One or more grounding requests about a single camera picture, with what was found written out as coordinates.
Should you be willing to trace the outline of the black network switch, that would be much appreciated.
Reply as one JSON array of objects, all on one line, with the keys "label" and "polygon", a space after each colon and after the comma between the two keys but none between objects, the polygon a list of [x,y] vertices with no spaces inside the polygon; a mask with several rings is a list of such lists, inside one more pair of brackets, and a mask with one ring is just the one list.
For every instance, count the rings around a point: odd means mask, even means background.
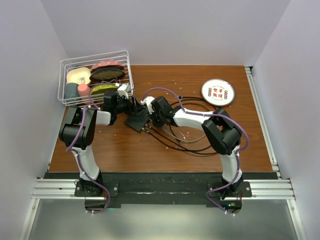
[{"label": "black network switch", "polygon": [[140,133],[150,120],[149,112],[144,106],[134,106],[124,112],[127,115],[125,125]]}]

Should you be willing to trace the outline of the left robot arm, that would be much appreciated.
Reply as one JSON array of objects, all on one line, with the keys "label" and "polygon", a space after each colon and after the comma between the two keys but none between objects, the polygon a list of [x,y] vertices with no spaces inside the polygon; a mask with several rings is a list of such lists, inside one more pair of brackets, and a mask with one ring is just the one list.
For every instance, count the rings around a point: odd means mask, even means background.
[{"label": "left robot arm", "polygon": [[135,96],[117,91],[107,91],[103,96],[102,109],[93,107],[69,107],[59,130],[59,139],[71,152],[79,168],[79,188],[91,196],[107,194],[102,173],[96,164],[92,143],[96,125],[111,126],[119,114],[127,114],[130,127],[142,130],[148,122],[148,110]]}]

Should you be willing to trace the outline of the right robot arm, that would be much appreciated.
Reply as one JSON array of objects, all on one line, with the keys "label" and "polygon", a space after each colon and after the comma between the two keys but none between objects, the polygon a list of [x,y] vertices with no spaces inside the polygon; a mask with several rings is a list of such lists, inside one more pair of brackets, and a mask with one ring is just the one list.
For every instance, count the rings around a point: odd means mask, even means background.
[{"label": "right robot arm", "polygon": [[219,108],[216,111],[195,111],[183,106],[172,107],[163,97],[148,96],[141,101],[148,109],[154,124],[189,127],[204,132],[210,146],[220,156],[222,163],[222,189],[230,197],[241,190],[243,182],[240,167],[240,143],[243,134],[239,125],[228,113]]}]

